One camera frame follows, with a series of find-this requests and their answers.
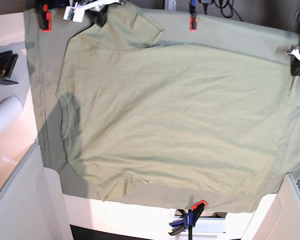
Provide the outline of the light green T-shirt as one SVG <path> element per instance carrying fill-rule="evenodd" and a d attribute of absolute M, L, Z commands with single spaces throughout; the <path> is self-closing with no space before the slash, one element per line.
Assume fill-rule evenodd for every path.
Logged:
<path fill-rule="evenodd" d="M 102 200 L 138 184 L 255 196 L 291 111 L 290 68 L 161 34 L 127 3 L 68 41 L 56 90 L 67 161 Z"/>

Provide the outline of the grey-green table cloth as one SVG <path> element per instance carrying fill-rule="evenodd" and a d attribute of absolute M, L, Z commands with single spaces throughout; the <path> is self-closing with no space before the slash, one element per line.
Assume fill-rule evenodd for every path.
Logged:
<path fill-rule="evenodd" d="M 240 54 L 288 64 L 285 50 L 297 44 L 293 32 L 226 20 L 213 16 L 199 16 L 203 24 L 197 32 L 190 32 L 185 12 L 158 9 L 142 10 L 160 28 L 163 34 L 159 44 L 198 44 Z M 62 192 L 66 195 L 98 199 L 94 187 L 80 178 L 67 161 L 61 135 L 62 111 L 56 97 L 64 54 L 70 38 L 87 29 L 91 22 L 85 17 L 81 23 L 63 20 L 64 10 L 51 12 L 52 30 L 42 33 L 34 9 L 24 12 L 25 42 L 34 114 L 38 128 L 38 143 L 44 167 L 55 170 L 60 177 Z M 206 200 L 212 212 L 252 212 L 266 193 L 276 193 L 282 182 L 273 169 L 256 197 L 222 196 L 208 191 L 176 189 L 159 185 L 139 184 L 121 203 L 162 208 L 184 208 L 191 201 Z"/>

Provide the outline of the orange black clamp top left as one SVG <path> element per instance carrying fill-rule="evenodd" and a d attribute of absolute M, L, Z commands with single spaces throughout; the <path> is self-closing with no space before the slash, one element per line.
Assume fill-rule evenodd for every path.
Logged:
<path fill-rule="evenodd" d="M 42 2 L 35 3 L 35 10 L 38 19 L 38 25 L 43 33 L 51 31 L 51 13 L 48 12 L 48 4 Z"/>

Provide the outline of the orange black clamp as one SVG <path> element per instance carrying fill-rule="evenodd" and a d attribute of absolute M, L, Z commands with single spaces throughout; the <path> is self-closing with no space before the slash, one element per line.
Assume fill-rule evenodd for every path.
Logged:
<path fill-rule="evenodd" d="M 38 19 L 38 25 L 43 33 L 51 31 L 51 13 L 48 12 L 48 4 L 42 2 L 35 3 L 35 10 Z"/>
<path fill-rule="evenodd" d="M 189 1 L 189 14 L 190 14 L 189 29 L 191 31 L 196 31 L 197 30 L 197 11 L 196 11 L 196 1 L 195 0 Z"/>

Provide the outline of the orange black clamp top middle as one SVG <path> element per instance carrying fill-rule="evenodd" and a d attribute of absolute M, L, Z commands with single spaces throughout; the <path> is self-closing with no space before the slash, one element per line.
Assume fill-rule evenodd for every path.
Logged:
<path fill-rule="evenodd" d="M 197 30 L 197 11 L 196 11 L 196 1 L 195 0 L 189 1 L 189 14 L 190 14 L 189 29 L 191 31 L 196 31 Z"/>

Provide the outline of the black tablet on stand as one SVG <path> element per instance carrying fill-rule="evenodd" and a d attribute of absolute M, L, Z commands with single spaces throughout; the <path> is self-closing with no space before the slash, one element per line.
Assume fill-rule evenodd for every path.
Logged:
<path fill-rule="evenodd" d="M 12 50 L 0 52 L 0 85 L 9 86 L 18 84 L 11 80 L 19 55 Z"/>

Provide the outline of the white paper roll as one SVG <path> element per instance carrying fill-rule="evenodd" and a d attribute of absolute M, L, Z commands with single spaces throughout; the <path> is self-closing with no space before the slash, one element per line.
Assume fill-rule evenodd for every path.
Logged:
<path fill-rule="evenodd" d="M 0 103 L 0 134 L 22 111 L 22 103 L 14 96 L 10 96 Z"/>

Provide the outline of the blue orange bar clamp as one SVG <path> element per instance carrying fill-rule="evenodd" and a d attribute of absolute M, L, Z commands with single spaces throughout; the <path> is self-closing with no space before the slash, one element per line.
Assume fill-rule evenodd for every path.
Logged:
<path fill-rule="evenodd" d="M 193 228 L 195 227 L 206 206 L 207 202 L 205 200 L 201 200 L 192 205 L 187 212 L 185 212 L 183 209 L 179 209 L 178 211 L 181 213 L 181 219 L 169 223 L 169 226 L 172 227 L 172 231 L 168 234 L 170 236 L 176 236 L 181 232 L 188 230 L 188 239 L 193 240 Z"/>

